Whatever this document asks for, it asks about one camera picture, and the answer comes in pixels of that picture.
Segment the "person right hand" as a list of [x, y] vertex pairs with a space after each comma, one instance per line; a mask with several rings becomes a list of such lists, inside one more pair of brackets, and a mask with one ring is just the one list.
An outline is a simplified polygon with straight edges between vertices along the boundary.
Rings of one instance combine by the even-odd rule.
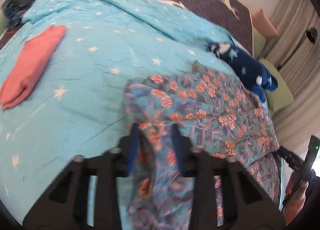
[[[289, 195], [292, 193], [293, 187], [296, 183], [295, 172], [291, 173], [289, 182], [287, 183], [285, 194]], [[308, 181], [301, 181], [298, 190], [295, 192], [293, 197], [290, 199], [289, 203], [283, 208], [283, 215], [288, 225], [294, 220], [298, 213], [302, 210], [305, 200], [306, 200], [306, 190], [309, 186]]]

